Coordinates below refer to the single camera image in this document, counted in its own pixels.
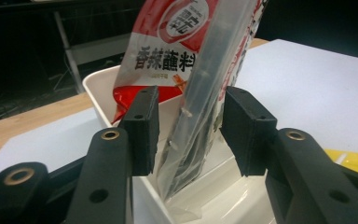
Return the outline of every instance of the clear plastic bag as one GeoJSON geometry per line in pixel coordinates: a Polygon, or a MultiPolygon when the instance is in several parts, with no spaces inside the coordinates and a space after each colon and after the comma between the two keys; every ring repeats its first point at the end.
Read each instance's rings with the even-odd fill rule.
{"type": "Polygon", "coordinates": [[[220,122],[217,115],[222,108],[222,92],[232,82],[233,70],[238,70],[245,43],[251,37],[257,2],[220,0],[216,7],[159,164],[158,189],[164,200],[201,171],[213,140],[213,127],[220,122]]]}

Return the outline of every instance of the white plastic container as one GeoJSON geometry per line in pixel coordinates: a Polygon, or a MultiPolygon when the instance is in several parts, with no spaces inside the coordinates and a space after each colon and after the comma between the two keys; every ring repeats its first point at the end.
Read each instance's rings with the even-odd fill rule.
{"type": "MultiPolygon", "coordinates": [[[[119,66],[87,76],[83,80],[99,121],[112,127],[117,104],[113,85],[119,66]]],[[[171,129],[179,97],[159,105],[159,153],[171,129]]],[[[154,175],[134,177],[134,187],[148,204],[156,223],[275,223],[265,187],[265,178],[241,177],[237,164],[223,137],[216,137],[200,176],[163,202],[154,175]]]]}

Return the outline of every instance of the snack bag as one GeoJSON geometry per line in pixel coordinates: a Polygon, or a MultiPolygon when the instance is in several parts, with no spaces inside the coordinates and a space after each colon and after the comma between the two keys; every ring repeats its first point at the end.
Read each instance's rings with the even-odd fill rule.
{"type": "Polygon", "coordinates": [[[138,90],[157,85],[159,101],[182,94],[217,0],[147,0],[132,29],[113,90],[114,120],[138,90]]]}
{"type": "MultiPolygon", "coordinates": [[[[207,90],[213,94],[205,98],[204,101],[196,102],[191,100],[191,96],[196,93],[197,88],[185,91],[185,87],[190,85],[190,82],[187,83],[187,81],[199,57],[203,39],[218,1],[230,4],[223,0],[146,0],[134,25],[130,44],[113,90],[114,98],[118,104],[115,120],[124,115],[138,90],[152,85],[158,86],[160,102],[186,92],[186,102],[182,102],[184,105],[181,106],[181,109],[190,102],[193,105],[206,104],[204,106],[206,109],[202,110],[201,115],[198,114],[200,120],[185,122],[191,124],[189,126],[192,124],[197,126],[191,132],[186,133],[182,128],[185,127],[184,125],[176,125],[176,130],[180,129],[179,132],[186,135],[180,139],[188,138],[189,140],[188,142],[180,141],[181,145],[186,145],[179,147],[179,150],[183,150],[180,156],[170,156],[172,141],[167,141],[158,168],[158,188],[163,200],[168,200],[200,173],[212,143],[213,133],[221,123],[226,86],[235,83],[245,52],[252,42],[263,9],[267,4],[267,0],[243,0],[244,4],[248,4],[249,1],[254,3],[251,8],[247,9],[249,12],[246,15],[249,15],[250,18],[239,29],[243,32],[237,30],[232,35],[235,41],[231,42],[235,46],[229,46],[230,50],[225,55],[214,57],[213,62],[209,62],[208,57],[204,56],[204,63],[223,62],[225,65],[219,65],[221,69],[219,72],[215,71],[218,73],[217,76],[220,76],[219,80],[216,80],[217,82],[212,86],[200,85],[203,86],[201,91],[207,90]]],[[[238,0],[237,4],[241,6],[241,0],[238,0]]],[[[225,32],[233,32],[233,29],[236,29],[230,25],[227,26],[225,32]]],[[[217,39],[222,37],[220,34],[219,32],[215,33],[217,39]]],[[[218,46],[210,43],[208,48],[218,49],[218,46]]]]}

